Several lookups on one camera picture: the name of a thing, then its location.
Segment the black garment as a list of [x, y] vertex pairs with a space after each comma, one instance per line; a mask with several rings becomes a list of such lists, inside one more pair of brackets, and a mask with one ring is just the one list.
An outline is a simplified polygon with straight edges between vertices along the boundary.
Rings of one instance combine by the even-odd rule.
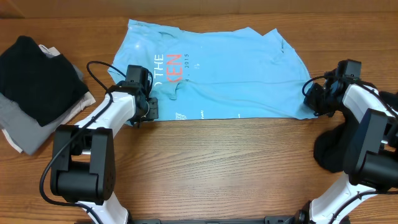
[[321, 134], [314, 144], [314, 158], [330, 172], [358, 175], [364, 172], [397, 171], [397, 94], [381, 91], [377, 96], [353, 86], [342, 97], [338, 111], [345, 122]]

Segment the light blue t-shirt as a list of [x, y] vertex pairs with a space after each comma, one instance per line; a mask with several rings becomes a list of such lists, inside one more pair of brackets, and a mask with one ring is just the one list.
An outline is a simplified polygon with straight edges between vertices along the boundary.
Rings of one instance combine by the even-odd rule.
[[108, 72], [120, 82], [129, 65], [150, 70], [161, 121], [313, 118], [309, 72], [275, 29], [194, 33], [131, 20]]

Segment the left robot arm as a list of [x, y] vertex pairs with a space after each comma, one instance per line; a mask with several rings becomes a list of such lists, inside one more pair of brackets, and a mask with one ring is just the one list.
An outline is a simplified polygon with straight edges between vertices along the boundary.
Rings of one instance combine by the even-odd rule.
[[114, 193], [116, 165], [114, 137], [125, 123], [140, 125], [159, 117], [157, 99], [150, 97], [154, 78], [138, 65], [128, 65], [122, 80], [105, 89], [103, 102], [85, 119], [61, 125], [55, 131], [52, 160], [39, 183], [50, 178], [53, 195], [61, 206], [79, 207], [93, 223], [132, 223], [131, 213]]

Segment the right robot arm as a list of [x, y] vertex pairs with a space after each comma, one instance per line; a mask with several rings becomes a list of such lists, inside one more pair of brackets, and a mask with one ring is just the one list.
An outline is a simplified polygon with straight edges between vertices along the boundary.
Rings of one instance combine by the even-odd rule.
[[304, 103], [315, 116], [343, 113], [344, 123], [317, 137], [313, 157], [339, 179], [287, 223], [349, 223], [349, 213], [377, 195], [397, 194], [397, 95], [360, 78], [361, 62], [342, 60], [309, 80]]

